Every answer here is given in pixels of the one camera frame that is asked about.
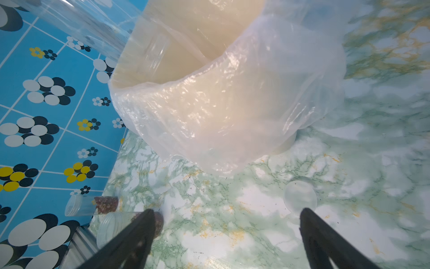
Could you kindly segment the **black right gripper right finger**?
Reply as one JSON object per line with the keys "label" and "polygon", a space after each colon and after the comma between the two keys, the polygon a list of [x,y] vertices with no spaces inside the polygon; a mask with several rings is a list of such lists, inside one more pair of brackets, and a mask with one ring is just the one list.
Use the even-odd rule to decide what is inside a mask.
{"label": "black right gripper right finger", "polygon": [[309,208],[301,211],[300,233],[312,269],[378,268]]}

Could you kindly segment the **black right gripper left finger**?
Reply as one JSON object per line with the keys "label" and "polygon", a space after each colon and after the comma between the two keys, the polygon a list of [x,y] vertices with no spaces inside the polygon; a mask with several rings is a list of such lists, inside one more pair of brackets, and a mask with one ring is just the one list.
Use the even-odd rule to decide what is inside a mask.
{"label": "black right gripper left finger", "polygon": [[79,269],[143,269],[156,231],[155,212],[147,209]]}

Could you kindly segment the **clear jar with dried flowers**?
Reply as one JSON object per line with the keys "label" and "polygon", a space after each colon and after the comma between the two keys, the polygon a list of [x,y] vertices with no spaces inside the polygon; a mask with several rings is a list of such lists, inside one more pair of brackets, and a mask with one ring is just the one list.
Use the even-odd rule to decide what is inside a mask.
{"label": "clear jar with dried flowers", "polygon": [[99,226],[96,243],[99,249],[103,248],[141,213],[138,212],[113,212],[106,214]]}

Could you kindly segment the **clear jar with rose tea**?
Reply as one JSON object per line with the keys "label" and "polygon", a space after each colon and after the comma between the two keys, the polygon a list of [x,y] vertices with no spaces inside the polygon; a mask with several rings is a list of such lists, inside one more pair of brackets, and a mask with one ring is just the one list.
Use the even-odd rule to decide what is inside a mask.
{"label": "clear jar with rose tea", "polygon": [[17,1],[104,56],[145,72],[158,68],[168,39],[130,1]]}

